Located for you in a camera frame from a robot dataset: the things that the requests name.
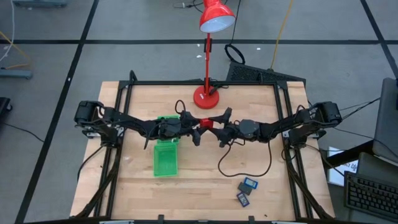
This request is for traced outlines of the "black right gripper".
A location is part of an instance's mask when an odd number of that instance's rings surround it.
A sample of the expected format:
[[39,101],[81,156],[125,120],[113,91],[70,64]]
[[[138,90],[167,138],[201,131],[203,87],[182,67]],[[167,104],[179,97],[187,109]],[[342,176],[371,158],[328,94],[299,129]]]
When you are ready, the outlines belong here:
[[224,124],[223,129],[211,128],[211,132],[220,139],[220,147],[225,147],[230,140],[236,137],[238,132],[236,125],[229,122],[231,114],[232,108],[228,107],[224,114],[208,118],[211,121]]

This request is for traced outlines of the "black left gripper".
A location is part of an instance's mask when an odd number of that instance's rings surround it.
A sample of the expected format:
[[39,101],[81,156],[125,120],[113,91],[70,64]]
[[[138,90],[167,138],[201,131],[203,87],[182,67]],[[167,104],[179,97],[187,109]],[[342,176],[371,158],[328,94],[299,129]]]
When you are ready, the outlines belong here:
[[187,110],[183,110],[180,113],[180,121],[184,133],[191,134],[194,145],[199,146],[201,135],[207,131],[207,128],[196,127],[200,124],[201,119],[192,116]]

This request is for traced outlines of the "dark grey pocket calculator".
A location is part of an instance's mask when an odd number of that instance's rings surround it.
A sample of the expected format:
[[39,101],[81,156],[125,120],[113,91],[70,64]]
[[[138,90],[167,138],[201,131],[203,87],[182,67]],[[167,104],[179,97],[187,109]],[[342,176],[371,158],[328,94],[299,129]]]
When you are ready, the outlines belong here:
[[246,195],[250,195],[252,192],[252,188],[245,185],[243,182],[240,182],[238,185],[238,190]]

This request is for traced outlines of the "navy pocket calculator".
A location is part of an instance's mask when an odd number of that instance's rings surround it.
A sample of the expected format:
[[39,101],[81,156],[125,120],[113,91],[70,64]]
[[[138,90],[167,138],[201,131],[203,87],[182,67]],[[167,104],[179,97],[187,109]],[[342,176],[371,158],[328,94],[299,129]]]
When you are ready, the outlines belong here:
[[240,202],[242,207],[247,207],[250,204],[248,198],[245,195],[245,193],[240,192],[236,196],[237,196],[237,199]]

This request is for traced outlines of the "red desk lamp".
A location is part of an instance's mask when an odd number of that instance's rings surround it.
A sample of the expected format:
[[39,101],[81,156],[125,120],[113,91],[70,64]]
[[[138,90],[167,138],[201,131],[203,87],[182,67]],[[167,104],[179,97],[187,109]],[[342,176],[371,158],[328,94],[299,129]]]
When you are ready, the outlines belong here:
[[200,31],[206,34],[205,41],[205,80],[193,94],[194,103],[201,109],[212,109],[219,102],[219,93],[210,86],[211,34],[230,27],[236,20],[232,10],[221,0],[203,0],[204,11],[200,18]]

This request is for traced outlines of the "black perforated metal panel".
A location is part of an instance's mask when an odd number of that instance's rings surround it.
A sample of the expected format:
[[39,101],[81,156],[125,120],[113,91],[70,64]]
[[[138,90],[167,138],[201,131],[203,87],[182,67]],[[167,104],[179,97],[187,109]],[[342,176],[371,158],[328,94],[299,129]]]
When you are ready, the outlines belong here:
[[240,63],[231,62],[229,65],[226,81],[229,82],[258,82],[265,83],[284,83],[284,82],[302,82],[306,85],[306,79],[275,72],[271,69],[261,69],[251,67]]

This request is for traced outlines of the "white paper sheet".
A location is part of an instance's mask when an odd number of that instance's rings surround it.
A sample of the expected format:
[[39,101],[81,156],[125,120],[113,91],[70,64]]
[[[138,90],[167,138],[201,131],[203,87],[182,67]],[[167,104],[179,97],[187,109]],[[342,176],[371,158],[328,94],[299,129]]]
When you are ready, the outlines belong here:
[[327,181],[329,184],[334,184],[343,187],[344,177],[340,173],[344,174],[345,171],[356,173],[357,168],[358,168],[358,160],[342,164],[335,168],[331,168],[328,170]]

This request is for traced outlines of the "black desk edge bar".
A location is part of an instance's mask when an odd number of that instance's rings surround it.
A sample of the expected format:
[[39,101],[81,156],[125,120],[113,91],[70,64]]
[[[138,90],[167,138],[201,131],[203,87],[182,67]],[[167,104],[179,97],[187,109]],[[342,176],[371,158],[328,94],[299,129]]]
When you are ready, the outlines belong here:
[[343,165],[348,162],[352,162],[355,160],[359,159],[359,155],[361,153],[366,153],[371,156],[374,155],[373,152],[373,145],[374,141],[370,140],[368,142],[365,142],[361,145],[358,145],[356,147],[352,147],[351,149],[345,150],[341,153],[335,154],[334,156],[330,156],[326,158],[326,161],[323,161],[323,167],[325,169],[331,169],[331,167],[327,164],[327,162],[332,166],[332,167],[338,167],[340,165]]

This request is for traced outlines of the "grey desktop box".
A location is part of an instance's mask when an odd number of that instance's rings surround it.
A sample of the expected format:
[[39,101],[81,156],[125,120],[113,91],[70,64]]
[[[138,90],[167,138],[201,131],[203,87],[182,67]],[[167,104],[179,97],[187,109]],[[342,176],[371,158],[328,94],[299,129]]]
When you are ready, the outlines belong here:
[[365,152],[359,154],[356,173],[398,184],[398,166]]

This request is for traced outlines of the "black computer keyboard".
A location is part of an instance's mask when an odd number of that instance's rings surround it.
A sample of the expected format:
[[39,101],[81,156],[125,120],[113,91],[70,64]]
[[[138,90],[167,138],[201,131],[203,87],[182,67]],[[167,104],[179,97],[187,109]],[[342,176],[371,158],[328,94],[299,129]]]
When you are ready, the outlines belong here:
[[344,172],[345,207],[398,223],[398,184]]

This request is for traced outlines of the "grey computer monitor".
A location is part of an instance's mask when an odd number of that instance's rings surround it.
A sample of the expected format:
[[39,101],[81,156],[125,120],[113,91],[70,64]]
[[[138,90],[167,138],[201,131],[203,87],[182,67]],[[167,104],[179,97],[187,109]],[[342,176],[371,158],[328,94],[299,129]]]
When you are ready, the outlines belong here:
[[398,80],[382,81],[373,153],[398,164]]

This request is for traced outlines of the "grey floor base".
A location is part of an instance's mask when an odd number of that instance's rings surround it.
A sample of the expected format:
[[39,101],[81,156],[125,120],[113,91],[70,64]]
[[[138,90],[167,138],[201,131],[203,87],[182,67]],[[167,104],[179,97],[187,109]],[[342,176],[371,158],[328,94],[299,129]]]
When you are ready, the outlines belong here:
[[0,78],[25,78],[29,80],[32,78],[32,72],[30,70],[0,69]]
[[65,7],[66,0],[12,0],[18,7]]

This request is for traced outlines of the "black floor object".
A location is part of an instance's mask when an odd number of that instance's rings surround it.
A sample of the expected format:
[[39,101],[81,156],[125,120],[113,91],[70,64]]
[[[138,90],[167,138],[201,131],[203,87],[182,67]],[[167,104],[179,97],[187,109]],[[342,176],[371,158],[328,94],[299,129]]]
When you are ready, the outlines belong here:
[[11,100],[6,97],[0,97],[0,114],[12,111]]

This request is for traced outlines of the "black aluminium table frame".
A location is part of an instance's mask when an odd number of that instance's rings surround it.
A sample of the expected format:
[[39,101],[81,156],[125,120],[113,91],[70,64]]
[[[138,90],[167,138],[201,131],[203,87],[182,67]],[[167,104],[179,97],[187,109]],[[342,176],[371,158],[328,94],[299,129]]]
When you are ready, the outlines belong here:
[[[105,82],[97,101],[141,120],[180,115],[187,110],[203,119],[232,108],[229,122],[243,119],[273,123],[309,108],[301,83],[228,83],[215,108],[204,110],[193,101],[200,82]],[[209,131],[195,146],[191,136],[177,144],[178,174],[154,176],[154,147],[139,133],[126,129],[117,144],[91,138],[87,153],[99,149],[93,163],[79,171],[72,207],[74,220],[140,222],[260,223],[334,220],[322,156],[309,136],[293,144],[289,133],[268,143],[234,139],[225,147]],[[237,199],[238,185],[249,177],[258,182],[247,207]]]

